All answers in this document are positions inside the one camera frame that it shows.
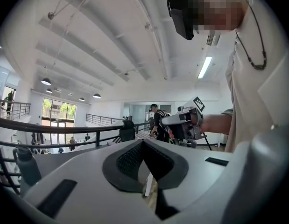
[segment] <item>hand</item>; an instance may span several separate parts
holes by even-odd
[[[191,115],[191,124],[193,124],[193,125],[196,125],[197,124],[197,118],[196,118],[196,115],[194,115],[194,114],[190,114]],[[208,128],[207,128],[207,122],[206,122],[206,119],[204,119],[203,120],[203,123],[201,124],[201,126],[200,126],[200,131],[201,131],[201,133],[204,133],[204,132],[206,132],[207,130],[208,130]],[[175,139],[175,137],[174,137],[174,135],[173,135],[173,133],[172,133],[172,130],[168,130],[168,134],[169,134],[169,136],[170,136],[170,138],[172,138],[172,139]]]

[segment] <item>black cap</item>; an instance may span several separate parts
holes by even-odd
[[[156,104],[151,104],[151,105],[150,105],[150,108],[153,108],[153,107],[158,108],[158,105],[156,105]]]
[[[170,17],[171,17],[170,9],[187,11],[186,14],[189,16],[188,18],[189,20],[191,20],[191,23],[193,23],[193,28],[199,34],[198,21],[197,21],[198,0],[167,0],[167,7]]]

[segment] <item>tree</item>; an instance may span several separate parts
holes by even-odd
[[[69,109],[68,109],[69,116],[74,116],[75,115],[75,111],[76,111],[76,106],[75,105],[73,105],[72,107],[69,106]]]
[[[68,109],[68,104],[63,103],[62,106],[60,107],[60,112],[65,112]]]
[[[48,99],[44,99],[43,100],[43,106],[42,106],[42,113],[43,115],[45,114],[46,112],[46,109],[49,109],[51,108],[52,104],[50,103],[50,101]]]

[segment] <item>black slot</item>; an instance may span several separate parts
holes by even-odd
[[[228,161],[222,159],[215,159],[215,158],[207,158],[205,161],[215,163],[221,166],[226,167],[228,165]]]
[[[64,179],[51,193],[39,204],[38,210],[43,214],[54,218],[61,209],[66,199],[70,196],[77,182]]]

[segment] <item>handrail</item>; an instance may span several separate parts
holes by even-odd
[[[91,115],[91,116],[97,116],[97,117],[105,118],[105,116],[99,116],[99,115],[95,115],[95,114],[86,114],[86,115]],[[116,120],[124,120],[124,119],[111,118],[111,117],[106,117],[106,118],[108,118],[108,119],[116,119]]]
[[[143,126],[149,124],[141,123],[134,124],[134,127]],[[19,121],[12,121],[8,119],[0,118],[0,127],[24,132],[35,133],[94,133],[117,130],[123,127],[120,126],[105,126],[105,127],[52,127],[52,126],[40,126],[35,124],[22,123]]]
[[[99,115],[94,115],[94,114],[86,114],[87,122],[90,122],[92,124],[96,124],[99,126],[110,126],[117,120],[123,120],[123,119],[104,117],[104,116],[99,116]]]
[[[135,132],[138,133],[139,127],[149,125],[148,122],[141,123],[141,124],[135,124]],[[100,132],[103,131],[110,131],[110,130],[118,130],[123,127],[122,126],[107,126],[107,127],[51,127],[51,126],[40,126],[40,125],[34,125],[34,124],[26,124],[18,121],[12,121],[8,119],[2,119],[0,118],[0,127],[12,129],[12,130],[18,130],[18,131],[24,131],[24,132],[35,132],[35,133],[96,133],[96,140],[91,142],[83,142],[83,143],[75,143],[75,144],[59,144],[59,145],[32,145],[32,144],[17,144],[17,143],[8,143],[0,141],[0,145],[7,146],[7,147],[28,147],[32,149],[47,149],[47,148],[62,148],[62,147],[77,147],[77,146],[83,146],[88,144],[96,144],[96,147],[99,146],[99,143],[106,140],[117,140],[120,136],[113,136],[105,139],[100,140]],[[11,179],[11,176],[21,176],[21,173],[11,173],[8,171],[5,162],[15,162],[13,159],[8,159],[2,156],[2,152],[0,149],[0,165],[2,167],[2,171],[0,171],[0,175],[4,175],[8,181],[8,184],[2,183],[5,187],[11,187],[16,194],[20,194],[18,188],[20,185],[17,185],[14,183],[14,181]]]
[[[23,103],[23,102],[18,102],[18,101],[10,101],[10,100],[6,100],[6,99],[0,99],[0,102],[2,102],[2,103],[11,103],[11,104],[30,105],[30,103]]]

